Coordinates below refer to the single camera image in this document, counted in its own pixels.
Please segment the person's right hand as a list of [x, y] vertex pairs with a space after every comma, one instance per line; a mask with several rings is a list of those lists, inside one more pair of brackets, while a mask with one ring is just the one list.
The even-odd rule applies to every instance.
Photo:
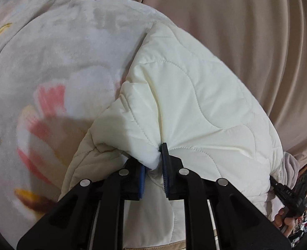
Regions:
[[281, 208], [278, 213], [275, 215], [274, 220], [272, 222], [272, 224], [276, 227], [276, 228], [280, 228], [283, 225], [285, 225], [286, 229], [283, 232], [283, 235], [285, 237], [289, 237], [291, 232], [293, 231], [296, 223], [295, 223], [295, 219], [294, 218], [289, 218], [289, 217], [283, 217], [285, 213], [284, 208]]

